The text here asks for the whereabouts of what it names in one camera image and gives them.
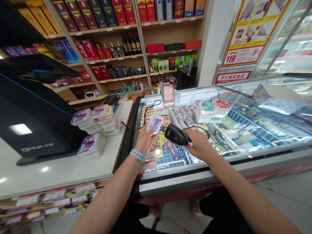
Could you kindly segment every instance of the refrigerator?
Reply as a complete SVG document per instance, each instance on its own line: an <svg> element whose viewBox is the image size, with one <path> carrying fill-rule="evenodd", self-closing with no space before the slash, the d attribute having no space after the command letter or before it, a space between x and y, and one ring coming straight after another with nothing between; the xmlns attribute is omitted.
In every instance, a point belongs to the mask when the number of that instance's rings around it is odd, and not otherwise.
<svg viewBox="0 0 312 234"><path fill-rule="evenodd" d="M308 104L291 115L260 108L252 96L260 84L292 89L308 100ZM248 181L259 182L312 169L311 87L312 75L286 73L186 89L180 91L180 97L176 99L179 103L174 107L164 108L161 103L149 108L146 121L151 114L156 114L164 118L163 130L170 123L180 128L195 123L207 129L215 151ZM216 98L228 101L228 113L198 121L198 106ZM156 100L162 100L162 96L138 97L128 127L140 128L146 107ZM127 130L119 165L134 148L138 134L139 130ZM191 155L184 146L168 143L161 134L149 154L153 162L137 176L130 196L133 202L158 205L198 196L222 186L209 165Z"/></svg>

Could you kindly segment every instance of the forearm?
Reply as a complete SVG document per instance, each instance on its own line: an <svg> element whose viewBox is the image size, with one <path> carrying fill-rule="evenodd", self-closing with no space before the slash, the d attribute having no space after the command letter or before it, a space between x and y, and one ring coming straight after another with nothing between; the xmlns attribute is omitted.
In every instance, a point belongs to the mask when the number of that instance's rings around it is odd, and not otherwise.
<svg viewBox="0 0 312 234"><path fill-rule="evenodd" d="M71 234L109 233L129 199L142 163L129 155L81 215Z"/></svg>
<svg viewBox="0 0 312 234"><path fill-rule="evenodd" d="M218 157L209 166L255 233L301 233L223 157Z"/></svg>

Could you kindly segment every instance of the wristwatch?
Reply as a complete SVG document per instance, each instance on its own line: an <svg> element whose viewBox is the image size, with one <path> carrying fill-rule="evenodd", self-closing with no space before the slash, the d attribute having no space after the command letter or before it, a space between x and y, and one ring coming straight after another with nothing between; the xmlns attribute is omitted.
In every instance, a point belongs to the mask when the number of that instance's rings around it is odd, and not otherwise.
<svg viewBox="0 0 312 234"><path fill-rule="evenodd" d="M131 150L130 154L133 155L136 159L140 160L142 163L145 163L146 156L141 151L133 149Z"/></svg>

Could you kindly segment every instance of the white countertop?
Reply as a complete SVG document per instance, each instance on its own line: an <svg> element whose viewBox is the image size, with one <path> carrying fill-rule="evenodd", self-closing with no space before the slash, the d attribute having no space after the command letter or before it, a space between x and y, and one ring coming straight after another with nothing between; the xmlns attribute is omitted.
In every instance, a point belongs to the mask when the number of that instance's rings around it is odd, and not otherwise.
<svg viewBox="0 0 312 234"><path fill-rule="evenodd" d="M114 110L117 118L128 123L132 105L133 101L119 102ZM110 178L124 134L125 128L121 135L108 137L98 158L75 155L26 166L16 165L21 156L0 138L0 200Z"/></svg>

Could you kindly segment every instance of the floor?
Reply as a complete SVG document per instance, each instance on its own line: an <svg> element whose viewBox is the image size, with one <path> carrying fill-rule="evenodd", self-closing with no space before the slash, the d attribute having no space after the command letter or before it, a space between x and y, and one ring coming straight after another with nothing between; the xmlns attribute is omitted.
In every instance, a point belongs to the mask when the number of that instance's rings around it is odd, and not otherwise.
<svg viewBox="0 0 312 234"><path fill-rule="evenodd" d="M312 234L312 171L259 182L254 186L302 233ZM174 234L202 233L212 218L193 219L189 210L194 201L195 198L165 204L156 230ZM80 215L81 212L76 212L32 224L32 234L67 234ZM141 222L150 228L154 220L141 219ZM13 233L19 233L21 228L16 227Z"/></svg>

